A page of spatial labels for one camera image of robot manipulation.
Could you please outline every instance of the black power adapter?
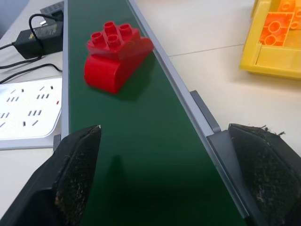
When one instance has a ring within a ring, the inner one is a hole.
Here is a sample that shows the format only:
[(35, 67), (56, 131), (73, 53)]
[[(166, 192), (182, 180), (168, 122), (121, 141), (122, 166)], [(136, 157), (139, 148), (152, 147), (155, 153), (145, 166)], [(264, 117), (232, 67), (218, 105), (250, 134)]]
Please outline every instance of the black power adapter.
[(21, 31), (14, 43), (14, 47), (25, 59), (39, 57), (42, 51), (43, 55), (47, 55), (63, 50), (63, 22), (34, 28), (34, 32), (42, 42), (43, 49), (30, 29)]

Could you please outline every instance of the power strip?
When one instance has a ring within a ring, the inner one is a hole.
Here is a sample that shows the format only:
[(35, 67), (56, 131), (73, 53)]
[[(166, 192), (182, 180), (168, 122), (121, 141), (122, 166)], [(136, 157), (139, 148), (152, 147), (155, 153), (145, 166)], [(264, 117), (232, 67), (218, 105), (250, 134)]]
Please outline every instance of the power strip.
[(61, 78), (0, 85), (0, 150), (52, 147), (61, 102)]

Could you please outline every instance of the white table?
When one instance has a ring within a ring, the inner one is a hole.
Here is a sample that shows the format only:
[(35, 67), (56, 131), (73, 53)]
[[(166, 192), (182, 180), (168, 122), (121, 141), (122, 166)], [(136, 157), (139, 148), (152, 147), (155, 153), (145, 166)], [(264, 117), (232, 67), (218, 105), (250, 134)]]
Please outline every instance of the white table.
[(264, 126), (301, 156), (301, 81), (239, 70), (254, 0), (136, 0), (189, 91), (222, 130)]
[[(15, 41), (20, 31), (29, 29), (28, 19), (32, 14), (40, 13), (41, 8), (59, 1), (60, 0), (30, 0), (10, 29), (1, 38), (0, 46)], [(34, 18), (32, 20), (33, 27), (40, 26), (41, 21), (43, 21), (42, 17)], [(0, 65), (8, 65), (21, 60), (24, 60), (23, 57), (14, 47), (8, 47), (0, 51)], [(62, 52), (47, 55), (32, 64), (0, 70), (0, 80), (18, 71), (46, 63), (53, 63), (62, 69)], [(32, 81), (61, 76), (62, 73), (56, 71), (54, 68), (44, 67), (21, 74), (9, 82)], [(52, 148), (0, 151), (0, 218), (2, 218), (33, 172), (43, 164), (52, 153)]]

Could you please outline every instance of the red lego brick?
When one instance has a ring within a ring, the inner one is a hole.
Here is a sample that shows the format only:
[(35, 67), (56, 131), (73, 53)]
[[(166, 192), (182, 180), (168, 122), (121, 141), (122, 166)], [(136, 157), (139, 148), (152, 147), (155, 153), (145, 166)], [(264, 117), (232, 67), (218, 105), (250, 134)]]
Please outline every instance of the red lego brick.
[(105, 23), (104, 30), (93, 33), (87, 43), (86, 83), (117, 93), (153, 48), (151, 40), (141, 37), (137, 28)]

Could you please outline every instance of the white power strip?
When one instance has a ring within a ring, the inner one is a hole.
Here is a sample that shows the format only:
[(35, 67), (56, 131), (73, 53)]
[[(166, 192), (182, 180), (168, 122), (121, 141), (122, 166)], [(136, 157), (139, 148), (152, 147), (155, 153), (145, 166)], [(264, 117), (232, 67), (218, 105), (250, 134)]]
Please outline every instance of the white power strip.
[(52, 147), (61, 102), (61, 78), (0, 85), (0, 150)]

